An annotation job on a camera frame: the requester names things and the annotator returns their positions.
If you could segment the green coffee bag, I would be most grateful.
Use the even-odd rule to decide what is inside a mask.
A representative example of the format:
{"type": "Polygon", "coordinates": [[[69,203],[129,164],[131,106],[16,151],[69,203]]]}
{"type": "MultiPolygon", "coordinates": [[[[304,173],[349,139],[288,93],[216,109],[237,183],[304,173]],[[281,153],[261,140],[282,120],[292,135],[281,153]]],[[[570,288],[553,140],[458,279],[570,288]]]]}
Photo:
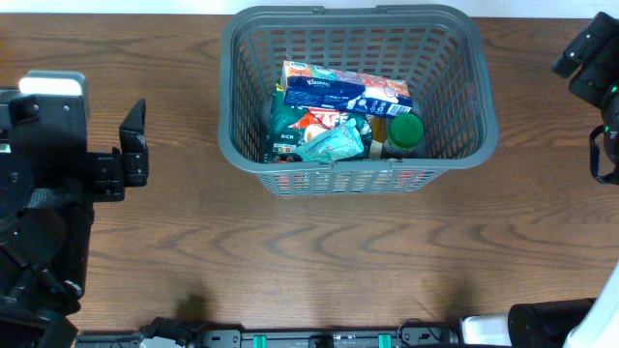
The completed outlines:
{"type": "Polygon", "coordinates": [[[372,134],[367,115],[333,109],[290,106],[286,105],[283,99],[284,92],[281,86],[277,85],[267,129],[265,150],[267,163],[303,161],[296,153],[298,147],[349,119],[355,119],[357,122],[364,152],[346,160],[362,160],[368,157],[372,134]]]}

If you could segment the tissue pack multipack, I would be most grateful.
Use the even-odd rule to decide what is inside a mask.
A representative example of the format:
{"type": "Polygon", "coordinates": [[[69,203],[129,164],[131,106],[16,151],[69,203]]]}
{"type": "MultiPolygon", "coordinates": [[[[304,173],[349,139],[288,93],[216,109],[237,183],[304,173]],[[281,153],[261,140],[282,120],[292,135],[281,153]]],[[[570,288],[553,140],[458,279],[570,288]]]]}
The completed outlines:
{"type": "Polygon", "coordinates": [[[350,111],[383,118],[409,113],[413,101],[403,80],[284,61],[280,85],[291,106],[350,111]]]}

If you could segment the mint green wipes packet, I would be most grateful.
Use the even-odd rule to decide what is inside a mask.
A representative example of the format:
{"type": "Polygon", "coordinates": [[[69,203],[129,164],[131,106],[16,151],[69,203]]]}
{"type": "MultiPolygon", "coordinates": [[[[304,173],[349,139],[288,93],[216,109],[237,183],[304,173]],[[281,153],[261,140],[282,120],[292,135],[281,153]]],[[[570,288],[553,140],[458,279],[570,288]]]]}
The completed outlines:
{"type": "Polygon", "coordinates": [[[296,150],[303,161],[320,162],[346,160],[363,152],[364,144],[355,119],[318,134],[296,150]]]}

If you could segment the dried mushroom bag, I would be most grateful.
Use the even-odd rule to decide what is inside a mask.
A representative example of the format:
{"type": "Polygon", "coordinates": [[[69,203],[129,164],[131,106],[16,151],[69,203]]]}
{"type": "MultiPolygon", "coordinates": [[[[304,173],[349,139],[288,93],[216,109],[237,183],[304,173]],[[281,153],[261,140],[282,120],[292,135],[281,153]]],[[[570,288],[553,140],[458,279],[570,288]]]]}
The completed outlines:
{"type": "Polygon", "coordinates": [[[372,142],[369,147],[368,157],[378,160],[381,157],[383,143],[387,133],[387,121],[384,118],[374,116],[371,120],[372,142]]]}

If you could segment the green lid jar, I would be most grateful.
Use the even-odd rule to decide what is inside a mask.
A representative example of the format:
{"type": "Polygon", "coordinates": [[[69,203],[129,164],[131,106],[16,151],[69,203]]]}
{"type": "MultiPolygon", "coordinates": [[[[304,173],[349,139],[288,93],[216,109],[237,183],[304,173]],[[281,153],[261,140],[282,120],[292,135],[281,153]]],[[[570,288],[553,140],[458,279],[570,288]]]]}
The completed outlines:
{"type": "Polygon", "coordinates": [[[410,158],[419,148],[424,137],[424,123],[416,114],[400,114],[389,126],[383,143],[383,155],[385,158],[410,158]]]}

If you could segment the orange pasta package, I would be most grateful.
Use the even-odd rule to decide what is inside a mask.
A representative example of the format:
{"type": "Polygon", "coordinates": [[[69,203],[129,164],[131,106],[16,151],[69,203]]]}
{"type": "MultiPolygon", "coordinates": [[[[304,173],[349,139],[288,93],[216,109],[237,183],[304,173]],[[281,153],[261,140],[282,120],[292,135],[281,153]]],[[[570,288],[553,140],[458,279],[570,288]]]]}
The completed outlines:
{"type": "Polygon", "coordinates": [[[261,183],[280,195],[320,195],[413,191],[436,177],[429,170],[310,171],[259,175],[261,183]]]}

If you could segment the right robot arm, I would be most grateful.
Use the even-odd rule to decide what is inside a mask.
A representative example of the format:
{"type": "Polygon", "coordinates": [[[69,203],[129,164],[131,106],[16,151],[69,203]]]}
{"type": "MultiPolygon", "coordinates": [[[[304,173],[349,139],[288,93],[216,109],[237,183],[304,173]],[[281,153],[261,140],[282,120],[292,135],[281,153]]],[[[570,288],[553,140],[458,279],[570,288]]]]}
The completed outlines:
{"type": "MultiPolygon", "coordinates": [[[[618,188],[618,20],[604,12],[570,42],[551,70],[569,78],[569,91],[599,111],[588,138],[589,168],[606,189],[618,188]]],[[[459,347],[618,346],[618,270],[599,297],[515,304],[505,315],[459,320],[459,347]]]]}

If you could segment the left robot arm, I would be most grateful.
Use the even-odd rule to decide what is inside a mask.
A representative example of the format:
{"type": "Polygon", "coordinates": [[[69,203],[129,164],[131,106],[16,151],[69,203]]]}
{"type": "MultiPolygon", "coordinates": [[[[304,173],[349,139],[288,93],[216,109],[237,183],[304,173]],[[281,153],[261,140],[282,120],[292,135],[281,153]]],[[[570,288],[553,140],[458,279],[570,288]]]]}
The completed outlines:
{"type": "Polygon", "coordinates": [[[88,149],[80,72],[31,71],[1,91],[1,344],[70,347],[97,202],[124,200],[149,176],[146,102],[119,127],[119,147],[88,149]]]}

